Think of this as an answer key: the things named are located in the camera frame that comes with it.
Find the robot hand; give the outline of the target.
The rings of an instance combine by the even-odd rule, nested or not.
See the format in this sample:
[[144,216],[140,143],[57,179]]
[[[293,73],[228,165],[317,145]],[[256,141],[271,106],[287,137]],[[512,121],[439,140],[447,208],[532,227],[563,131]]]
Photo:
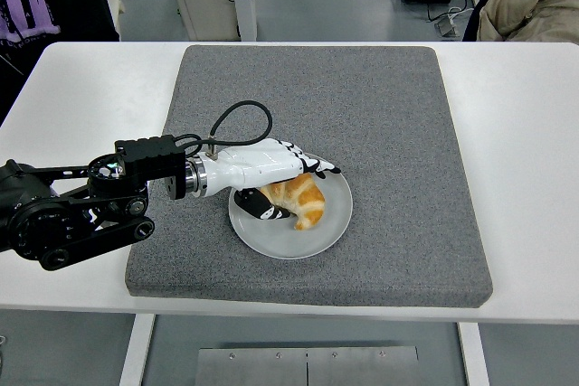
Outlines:
[[200,161],[201,196],[232,188],[235,204],[252,217],[265,221],[295,216],[298,231],[317,225],[325,212],[326,200],[314,178],[340,172],[330,162],[273,138],[227,147],[217,157],[202,156]]

